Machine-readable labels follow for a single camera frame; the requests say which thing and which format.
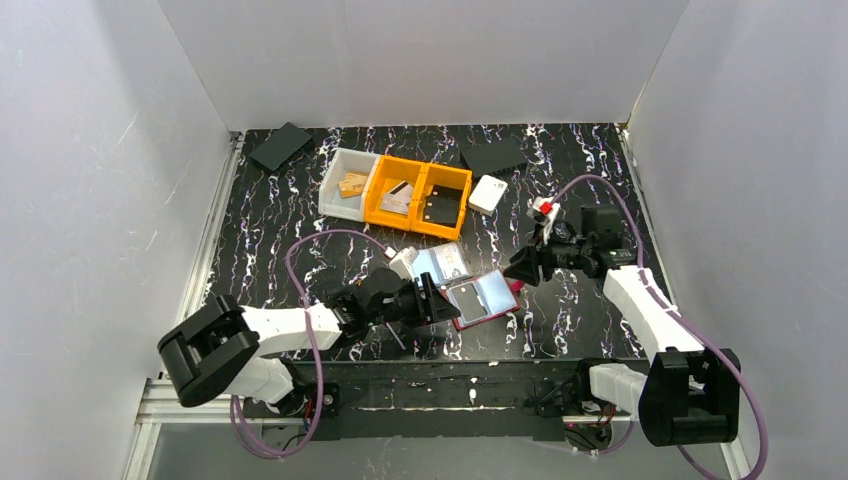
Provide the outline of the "black VIP card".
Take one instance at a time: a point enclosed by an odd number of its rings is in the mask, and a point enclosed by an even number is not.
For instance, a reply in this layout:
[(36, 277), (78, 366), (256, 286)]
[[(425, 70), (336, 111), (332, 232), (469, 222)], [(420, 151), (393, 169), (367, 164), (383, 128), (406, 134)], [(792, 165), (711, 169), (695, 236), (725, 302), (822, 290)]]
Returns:
[(425, 201), (422, 219), (424, 222), (454, 228), (458, 223), (460, 203), (445, 202), (428, 206)]
[(472, 282), (454, 287), (451, 293), (460, 310), (460, 325), (471, 325), (486, 316), (486, 308)]

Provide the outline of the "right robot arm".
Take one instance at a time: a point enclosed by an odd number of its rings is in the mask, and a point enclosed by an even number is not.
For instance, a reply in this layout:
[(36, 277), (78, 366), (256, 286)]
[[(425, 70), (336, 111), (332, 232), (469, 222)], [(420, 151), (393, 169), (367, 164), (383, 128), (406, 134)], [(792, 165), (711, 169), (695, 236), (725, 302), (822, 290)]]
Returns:
[(558, 270), (579, 270), (599, 281), (604, 296), (630, 324), (650, 363), (648, 372), (620, 360), (579, 361), (570, 379), (528, 406), (542, 409), (592, 402), (613, 406), (637, 421), (654, 446), (729, 443), (738, 435), (739, 365), (729, 349), (716, 354), (674, 318), (677, 310), (638, 266), (624, 245), (624, 225), (614, 206), (584, 206), (580, 226), (558, 219), (559, 206), (538, 198), (529, 215), (531, 242), (510, 259), (505, 275), (537, 286)]

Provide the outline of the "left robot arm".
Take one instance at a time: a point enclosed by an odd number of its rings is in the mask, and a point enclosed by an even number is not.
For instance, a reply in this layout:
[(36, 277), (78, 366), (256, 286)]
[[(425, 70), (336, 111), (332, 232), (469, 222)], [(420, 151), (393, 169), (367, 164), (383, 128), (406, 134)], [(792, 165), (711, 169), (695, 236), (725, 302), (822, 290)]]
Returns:
[(318, 386), (299, 379), (279, 354), (344, 348), (375, 325), (418, 327), (459, 314), (430, 274), (405, 279), (379, 268), (307, 308), (261, 309), (218, 296), (166, 333), (157, 351), (184, 407), (223, 394), (281, 405), (293, 392), (307, 396)]

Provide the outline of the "red card holder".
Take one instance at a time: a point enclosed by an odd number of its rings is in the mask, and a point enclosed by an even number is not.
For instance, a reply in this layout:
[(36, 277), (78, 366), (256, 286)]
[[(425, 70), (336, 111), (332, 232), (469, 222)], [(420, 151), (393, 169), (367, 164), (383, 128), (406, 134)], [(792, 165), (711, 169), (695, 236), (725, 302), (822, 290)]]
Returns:
[(475, 285), (487, 313), (484, 318), (466, 326), (459, 324), (460, 316), (454, 318), (452, 323), (456, 330), (463, 331), (473, 328), (497, 317), (512, 313), (520, 308), (517, 295), (512, 290), (511, 284), (508, 282), (507, 278), (504, 277), (501, 270), (491, 270), (480, 275), (471, 276), (465, 280), (456, 281), (442, 286), (441, 289), (446, 299), (456, 306), (451, 290), (458, 285), (469, 282), (472, 282)]

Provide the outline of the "grey card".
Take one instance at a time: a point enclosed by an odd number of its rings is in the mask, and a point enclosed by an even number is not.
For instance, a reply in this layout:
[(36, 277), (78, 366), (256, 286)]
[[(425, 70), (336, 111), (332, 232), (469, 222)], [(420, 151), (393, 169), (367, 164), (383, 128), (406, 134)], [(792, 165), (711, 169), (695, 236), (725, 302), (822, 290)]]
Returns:
[(427, 205), (435, 206), (437, 203), (453, 202), (460, 203), (464, 191), (443, 185), (433, 185), (430, 194), (427, 196)]

